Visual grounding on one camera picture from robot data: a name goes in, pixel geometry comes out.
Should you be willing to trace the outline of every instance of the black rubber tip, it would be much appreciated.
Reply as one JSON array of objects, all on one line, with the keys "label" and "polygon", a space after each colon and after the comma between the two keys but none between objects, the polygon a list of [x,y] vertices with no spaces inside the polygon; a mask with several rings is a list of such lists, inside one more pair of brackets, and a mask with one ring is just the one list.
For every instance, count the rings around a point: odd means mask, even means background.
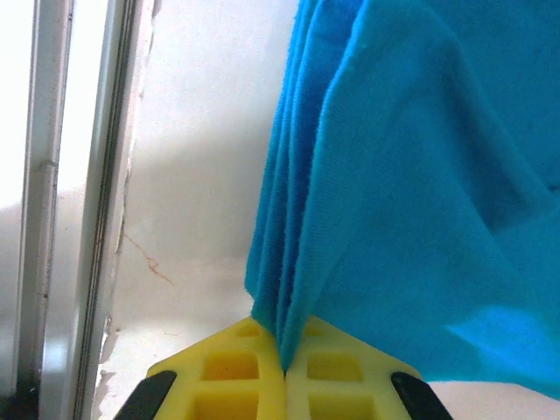
[{"label": "black rubber tip", "polygon": [[153,420],[175,378],[175,372],[165,370],[138,383],[115,420]]},{"label": "black rubber tip", "polygon": [[404,372],[392,374],[391,381],[411,420],[453,420],[426,382]]}]

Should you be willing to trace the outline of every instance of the blue cloth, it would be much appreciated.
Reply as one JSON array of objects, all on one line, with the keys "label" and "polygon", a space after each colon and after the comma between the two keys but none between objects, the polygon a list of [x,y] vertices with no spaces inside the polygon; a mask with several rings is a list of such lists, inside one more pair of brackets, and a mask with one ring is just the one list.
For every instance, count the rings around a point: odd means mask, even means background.
[{"label": "blue cloth", "polygon": [[560,2],[303,0],[246,287],[428,381],[560,397]]}]

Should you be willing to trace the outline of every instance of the white surface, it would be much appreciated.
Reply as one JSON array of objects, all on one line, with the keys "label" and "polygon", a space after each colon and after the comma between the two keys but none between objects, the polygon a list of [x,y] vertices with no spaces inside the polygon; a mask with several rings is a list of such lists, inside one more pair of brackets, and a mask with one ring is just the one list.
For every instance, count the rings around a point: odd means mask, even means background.
[{"label": "white surface", "polygon": [[[111,419],[149,366],[249,313],[243,290],[296,0],[164,0],[138,121],[98,395]],[[517,387],[446,384],[460,419],[560,419]]]}]

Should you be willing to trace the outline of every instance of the towel fold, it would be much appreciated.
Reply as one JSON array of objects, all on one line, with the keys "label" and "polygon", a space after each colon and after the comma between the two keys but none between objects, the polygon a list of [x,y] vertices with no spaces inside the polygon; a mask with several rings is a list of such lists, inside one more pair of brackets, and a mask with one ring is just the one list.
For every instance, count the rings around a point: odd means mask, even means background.
[{"label": "towel fold", "polygon": [[560,3],[502,3],[301,2],[246,275],[284,369],[314,314],[560,397]]}]

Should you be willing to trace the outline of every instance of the yellow plastic object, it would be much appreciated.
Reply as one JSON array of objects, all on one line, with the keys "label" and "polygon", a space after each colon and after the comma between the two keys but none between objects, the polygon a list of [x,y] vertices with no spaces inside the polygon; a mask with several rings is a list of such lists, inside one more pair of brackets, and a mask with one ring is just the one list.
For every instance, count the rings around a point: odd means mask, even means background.
[{"label": "yellow plastic object", "polygon": [[310,318],[286,374],[274,338],[253,319],[153,366],[173,371],[156,420],[409,420],[391,380],[409,365]]},{"label": "yellow plastic object", "polygon": [[286,389],[274,338],[252,318],[154,365],[177,378],[155,420],[285,420]]},{"label": "yellow plastic object", "polygon": [[287,420],[410,420],[391,380],[409,365],[311,318],[286,374]]}]

